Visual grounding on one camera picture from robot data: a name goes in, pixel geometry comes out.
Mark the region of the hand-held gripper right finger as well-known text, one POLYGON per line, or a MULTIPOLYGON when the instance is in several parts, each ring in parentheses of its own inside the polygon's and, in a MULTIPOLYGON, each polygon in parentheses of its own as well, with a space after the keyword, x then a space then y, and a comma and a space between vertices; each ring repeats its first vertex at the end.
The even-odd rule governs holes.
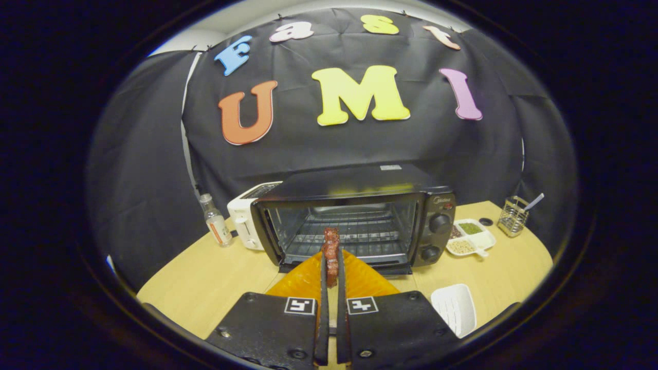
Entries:
POLYGON ((348 369, 418 368, 458 349, 458 337, 419 291, 348 298, 342 251, 337 259, 337 363, 348 369))

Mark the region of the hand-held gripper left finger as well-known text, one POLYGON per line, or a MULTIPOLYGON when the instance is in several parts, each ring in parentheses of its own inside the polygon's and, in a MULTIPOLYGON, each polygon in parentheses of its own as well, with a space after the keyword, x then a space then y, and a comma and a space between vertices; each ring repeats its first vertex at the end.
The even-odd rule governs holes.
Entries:
POLYGON ((212 346, 275 369, 317 369, 328 363, 326 258, 317 259, 320 298, 244 293, 207 337, 212 346))

